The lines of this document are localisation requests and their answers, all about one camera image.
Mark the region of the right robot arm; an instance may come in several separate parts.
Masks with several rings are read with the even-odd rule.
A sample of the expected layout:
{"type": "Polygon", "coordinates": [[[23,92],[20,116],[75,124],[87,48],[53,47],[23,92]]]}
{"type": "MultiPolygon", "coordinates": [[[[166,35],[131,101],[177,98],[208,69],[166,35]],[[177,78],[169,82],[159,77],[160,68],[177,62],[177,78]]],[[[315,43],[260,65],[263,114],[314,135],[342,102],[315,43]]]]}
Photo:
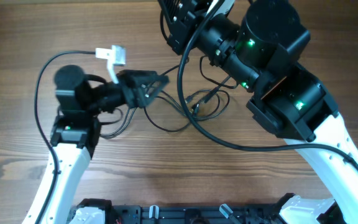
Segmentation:
{"type": "Polygon", "coordinates": [[[228,19],[232,1],[161,0],[160,26],[181,56],[177,90],[183,89],[185,62],[199,49],[251,94],[247,108],[267,132],[281,138],[313,168],[329,199],[287,194],[271,220],[284,223],[358,223],[358,149],[328,89],[299,63],[310,41],[288,1],[251,1],[241,22],[228,19]]]}

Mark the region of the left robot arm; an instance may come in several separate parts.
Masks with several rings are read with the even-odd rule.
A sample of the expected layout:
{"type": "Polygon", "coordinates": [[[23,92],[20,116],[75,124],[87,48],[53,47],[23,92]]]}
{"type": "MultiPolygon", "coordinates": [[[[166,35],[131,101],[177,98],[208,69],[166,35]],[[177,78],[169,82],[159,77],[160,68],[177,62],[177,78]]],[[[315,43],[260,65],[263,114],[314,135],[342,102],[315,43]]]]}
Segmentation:
{"type": "Polygon", "coordinates": [[[122,70],[118,82],[88,75],[77,65],[60,68],[54,78],[61,114],[56,116],[48,146],[48,164],[24,223],[64,223],[80,179],[98,144],[98,115],[116,108],[145,108],[169,83],[148,70],[122,70]]]}

